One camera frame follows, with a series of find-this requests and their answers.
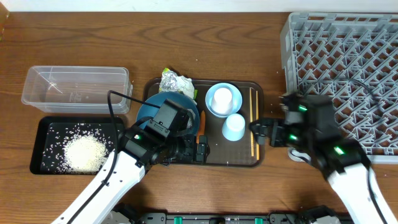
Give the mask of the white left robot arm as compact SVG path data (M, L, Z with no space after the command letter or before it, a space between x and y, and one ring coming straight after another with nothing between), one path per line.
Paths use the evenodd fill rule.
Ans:
M101 223L152 166L204 164L208 155L204 130L204 121L190 132L165 128L151 117L142 118L120 134L117 149L54 222Z

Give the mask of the dark blue bowl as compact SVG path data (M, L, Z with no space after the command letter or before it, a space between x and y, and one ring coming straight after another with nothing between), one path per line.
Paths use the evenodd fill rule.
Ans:
M148 98L146 103L161 106L165 100L171 100L192 112L194 119L192 134L197 134L200 125L200 115L193 100L188 96L176 92L160 92ZM142 105L138 111L136 120L138 121L145 116L154 117L158 110L158 108L154 108L152 106Z

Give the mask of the light blue plastic cup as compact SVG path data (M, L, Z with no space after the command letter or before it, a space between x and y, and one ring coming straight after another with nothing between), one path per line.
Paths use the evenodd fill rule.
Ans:
M238 141L244 136L245 129L246 122L244 117L235 113L225 119L222 134L229 141Z

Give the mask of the white rice pile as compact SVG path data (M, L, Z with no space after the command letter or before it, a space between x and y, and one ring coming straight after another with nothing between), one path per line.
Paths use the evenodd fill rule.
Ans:
M53 123L49 126L40 171L44 174L95 174L114 149L104 123Z

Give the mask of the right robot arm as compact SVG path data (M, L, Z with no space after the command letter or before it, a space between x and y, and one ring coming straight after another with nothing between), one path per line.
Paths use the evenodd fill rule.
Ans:
M322 173L354 223L397 223L371 160L357 140L345 138L340 131L332 99L291 93L281 100L284 118L259 118L249 124L254 140L307 154L305 162Z

